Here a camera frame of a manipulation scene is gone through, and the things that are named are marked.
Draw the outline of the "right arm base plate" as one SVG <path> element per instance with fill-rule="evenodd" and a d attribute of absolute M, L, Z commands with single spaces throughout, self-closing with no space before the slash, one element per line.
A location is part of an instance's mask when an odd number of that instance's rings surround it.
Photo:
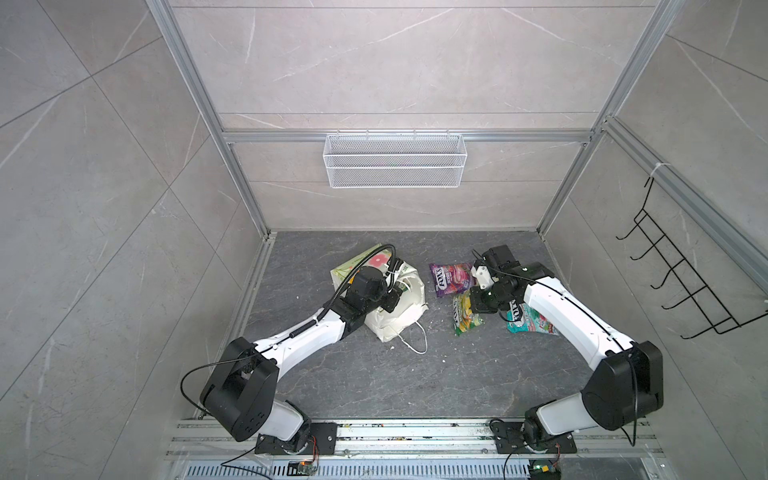
<path fill-rule="evenodd" d="M 570 433 L 553 436 L 536 422 L 503 421 L 498 418 L 488 422 L 498 453 L 503 454 L 575 454 L 577 446 Z"/>

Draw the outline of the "purple Fox's berries packet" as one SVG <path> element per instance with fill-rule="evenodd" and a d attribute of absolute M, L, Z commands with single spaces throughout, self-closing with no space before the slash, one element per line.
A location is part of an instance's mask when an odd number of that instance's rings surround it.
<path fill-rule="evenodd" d="M 475 285 L 471 263 L 430 264 L 429 270 L 438 298 L 464 293 Z"/>

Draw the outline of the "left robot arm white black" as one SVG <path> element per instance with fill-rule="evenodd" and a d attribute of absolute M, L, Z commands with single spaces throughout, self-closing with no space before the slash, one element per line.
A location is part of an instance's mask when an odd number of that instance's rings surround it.
<path fill-rule="evenodd" d="M 179 384 L 182 396 L 216 419 L 237 442 L 259 435 L 279 442 L 287 452 L 301 452 L 309 441 L 311 420 L 293 404 L 276 399 L 280 379 L 321 349 L 350 336 L 372 312 L 393 312 L 402 295 L 396 286 L 402 264 L 394 245 L 373 248 L 316 313 L 268 338 L 232 340 L 218 361 L 190 371 L 210 372 L 199 399 L 187 394 L 186 377 Z"/>

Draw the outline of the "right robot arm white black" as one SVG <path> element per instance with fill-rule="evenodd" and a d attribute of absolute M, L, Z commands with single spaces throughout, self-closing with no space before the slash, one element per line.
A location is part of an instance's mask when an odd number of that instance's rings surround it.
<path fill-rule="evenodd" d="M 529 307 L 576 348 L 592 371 L 579 392 L 526 412 L 521 436 L 528 449 L 543 452 L 577 430 L 621 430 L 662 408 L 661 351 L 600 319 L 544 265 L 523 265 L 508 246 L 500 245 L 476 254 L 472 275 L 474 312 L 509 313 L 519 321 Z"/>

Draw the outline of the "green yellow snack packet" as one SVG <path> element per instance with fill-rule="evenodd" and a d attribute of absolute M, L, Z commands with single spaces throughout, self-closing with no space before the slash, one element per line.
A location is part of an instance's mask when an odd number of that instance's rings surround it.
<path fill-rule="evenodd" d="M 456 295 L 452 300 L 454 331 L 460 336 L 483 324 L 482 317 L 472 308 L 470 292 Z"/>

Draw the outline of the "teal cherry mint packet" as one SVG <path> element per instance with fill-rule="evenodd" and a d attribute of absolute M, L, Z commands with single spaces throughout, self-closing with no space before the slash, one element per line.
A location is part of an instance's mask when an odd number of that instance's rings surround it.
<path fill-rule="evenodd" d="M 543 315 L 525 303 L 515 304 L 504 319 L 511 333 L 559 335 L 558 330 Z"/>

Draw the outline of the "white paper gift bag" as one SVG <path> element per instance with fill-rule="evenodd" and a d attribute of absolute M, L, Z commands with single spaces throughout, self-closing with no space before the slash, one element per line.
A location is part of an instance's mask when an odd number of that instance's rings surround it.
<path fill-rule="evenodd" d="M 342 263 L 330 271 L 333 287 L 339 287 L 347 274 L 364 258 L 369 257 L 365 266 L 374 267 L 385 276 L 387 262 L 391 258 L 390 249 L 384 249 L 380 244 L 356 255 L 352 259 Z M 428 310 L 425 295 L 424 282 L 419 273 L 412 279 L 411 288 L 403 293 L 400 302 L 393 313 L 387 313 L 380 307 L 369 313 L 365 318 L 365 325 L 383 343 L 394 338 L 401 342 L 417 355 L 425 355 L 428 351 L 428 339 L 425 328 L 419 322 L 422 315 Z M 402 332 L 411 326 L 417 326 L 423 335 L 424 348 L 419 350 L 402 337 Z"/>

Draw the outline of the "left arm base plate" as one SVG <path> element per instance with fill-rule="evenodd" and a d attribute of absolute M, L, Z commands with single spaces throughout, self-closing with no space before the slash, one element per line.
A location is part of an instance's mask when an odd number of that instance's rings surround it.
<path fill-rule="evenodd" d="M 273 436 L 260 435 L 256 444 L 256 454 L 271 455 L 333 455 L 337 443 L 339 425 L 333 422 L 311 423 L 302 426 L 287 441 Z"/>

